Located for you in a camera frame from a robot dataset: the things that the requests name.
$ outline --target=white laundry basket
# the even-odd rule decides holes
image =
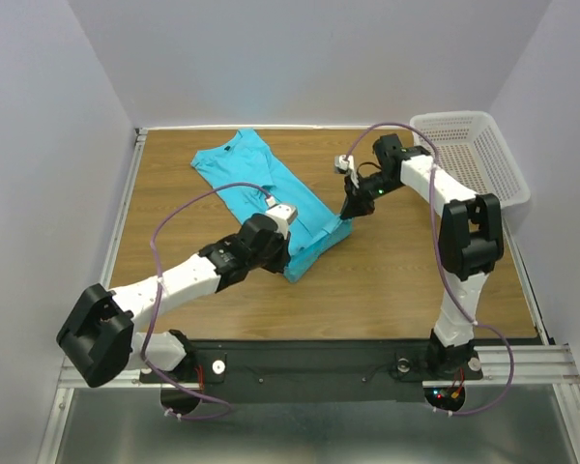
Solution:
[[[529,188],[489,114],[428,113],[415,116],[410,124],[434,142],[441,154],[441,164],[459,183],[477,193],[494,193],[502,208],[529,200]],[[429,149],[416,134],[415,143]]]

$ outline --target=folded shirt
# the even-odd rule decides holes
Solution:
[[[298,217],[290,225],[290,263],[283,273],[296,282],[318,257],[352,231],[351,220],[341,220],[303,184],[253,129],[238,130],[220,147],[200,150],[191,162],[213,187],[232,182],[251,182],[263,187],[279,202],[297,207]],[[230,212],[243,223],[268,206],[264,193],[255,188],[228,188],[217,193]]]

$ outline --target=wooden table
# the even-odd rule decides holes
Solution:
[[[259,130],[273,153],[333,211],[344,199],[333,158],[358,130]],[[118,250],[112,286],[153,275],[149,240],[176,207],[209,189],[190,167],[197,150],[222,145],[233,130],[153,130],[146,140]],[[373,160],[375,132],[355,152]],[[412,143],[400,131],[405,144]],[[298,283],[263,270],[223,292],[159,319],[156,332],[179,329],[191,338],[423,338],[439,314],[443,286],[430,239],[427,204],[410,188],[380,198],[376,213],[355,219],[349,238],[325,253]],[[239,224],[216,196],[168,223],[158,245],[165,269],[177,265]],[[510,253],[488,279],[478,309],[482,322],[507,336],[536,335]],[[478,336],[492,336],[478,333]]]

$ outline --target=dark gray panel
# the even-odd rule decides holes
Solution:
[[[468,406],[498,391],[474,388]],[[382,401],[239,405],[224,420],[196,423],[165,418],[158,391],[133,389],[77,391],[59,462],[564,464],[572,456],[548,386],[514,388],[469,418]]]

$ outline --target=gray wall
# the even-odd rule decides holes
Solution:
[[[485,109],[549,0],[69,0],[138,126]]]
[[[580,368],[580,0],[554,0],[491,108],[532,202],[514,224],[548,331]]]
[[[0,464],[35,462],[132,124],[64,0],[0,1]]]

